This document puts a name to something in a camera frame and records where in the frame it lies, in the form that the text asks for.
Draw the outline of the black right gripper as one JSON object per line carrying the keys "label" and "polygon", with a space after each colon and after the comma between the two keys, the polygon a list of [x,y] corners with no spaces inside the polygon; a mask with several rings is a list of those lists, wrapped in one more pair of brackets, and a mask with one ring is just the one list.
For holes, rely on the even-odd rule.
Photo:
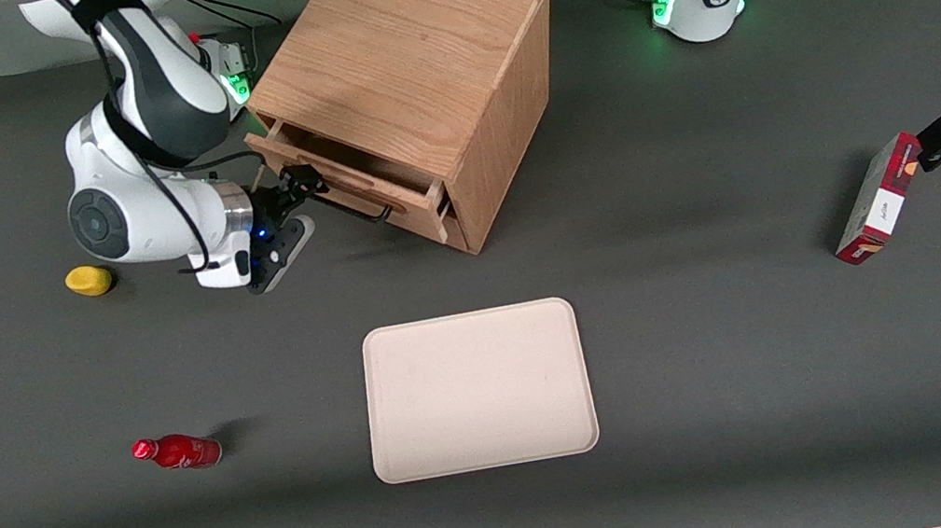
{"label": "black right gripper", "polygon": [[279,175],[282,188],[258,187],[249,194],[253,204],[247,264],[250,286],[278,283],[299,255],[297,224],[288,218],[304,200],[328,191],[312,165],[287,167]]}

